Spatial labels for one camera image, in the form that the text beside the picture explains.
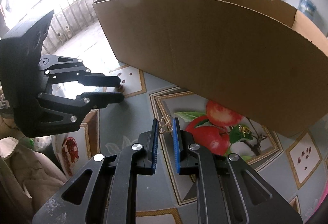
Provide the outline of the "fruit print tablecloth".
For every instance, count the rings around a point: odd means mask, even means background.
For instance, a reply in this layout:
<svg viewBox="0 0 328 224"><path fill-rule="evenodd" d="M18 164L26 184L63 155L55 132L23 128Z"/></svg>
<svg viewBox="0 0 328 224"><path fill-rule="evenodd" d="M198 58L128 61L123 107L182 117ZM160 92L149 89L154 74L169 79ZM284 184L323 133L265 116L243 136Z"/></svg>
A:
<svg viewBox="0 0 328 224"><path fill-rule="evenodd" d="M284 135L129 65L65 88L69 179L33 223L327 223L327 117Z"/></svg>

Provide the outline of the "small gold earring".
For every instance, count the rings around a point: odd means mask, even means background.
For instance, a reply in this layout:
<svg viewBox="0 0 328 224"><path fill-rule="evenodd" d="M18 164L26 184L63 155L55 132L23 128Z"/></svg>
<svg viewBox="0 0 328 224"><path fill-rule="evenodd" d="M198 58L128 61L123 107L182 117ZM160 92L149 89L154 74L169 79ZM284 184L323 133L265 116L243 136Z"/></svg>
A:
<svg viewBox="0 0 328 224"><path fill-rule="evenodd" d="M252 134L251 130L246 125L238 125L238 131L239 133L243 134L244 137Z"/></svg>

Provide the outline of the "brown cardboard box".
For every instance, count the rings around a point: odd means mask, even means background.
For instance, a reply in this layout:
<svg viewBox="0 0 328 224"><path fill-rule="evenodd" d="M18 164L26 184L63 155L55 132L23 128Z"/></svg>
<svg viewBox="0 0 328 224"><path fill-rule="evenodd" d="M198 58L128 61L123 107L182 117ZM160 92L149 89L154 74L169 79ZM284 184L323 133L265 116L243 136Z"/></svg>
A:
<svg viewBox="0 0 328 224"><path fill-rule="evenodd" d="M327 38L281 0L98 0L115 57L284 136L327 114Z"/></svg>

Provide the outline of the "blue water jug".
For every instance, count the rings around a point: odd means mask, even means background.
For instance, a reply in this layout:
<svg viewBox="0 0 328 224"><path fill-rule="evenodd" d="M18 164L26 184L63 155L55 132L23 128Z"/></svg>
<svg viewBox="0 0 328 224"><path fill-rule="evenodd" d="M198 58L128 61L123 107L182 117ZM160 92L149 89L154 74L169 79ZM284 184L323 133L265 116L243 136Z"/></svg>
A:
<svg viewBox="0 0 328 224"><path fill-rule="evenodd" d="M314 19L316 6L311 0L299 0L298 10L301 11L310 20Z"/></svg>

